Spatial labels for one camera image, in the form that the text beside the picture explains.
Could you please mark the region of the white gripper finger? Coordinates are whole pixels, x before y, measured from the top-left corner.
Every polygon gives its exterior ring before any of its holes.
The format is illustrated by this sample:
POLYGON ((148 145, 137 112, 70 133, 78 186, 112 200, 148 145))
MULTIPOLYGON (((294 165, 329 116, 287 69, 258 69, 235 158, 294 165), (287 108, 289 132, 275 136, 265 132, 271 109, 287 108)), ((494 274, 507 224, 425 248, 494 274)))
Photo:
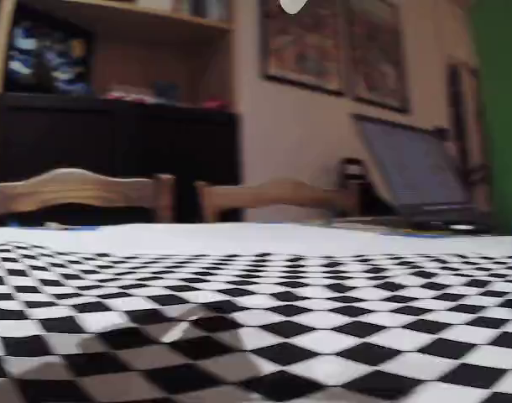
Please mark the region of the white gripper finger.
POLYGON ((306 4, 307 0, 279 0, 279 5, 289 15, 297 14, 306 4))

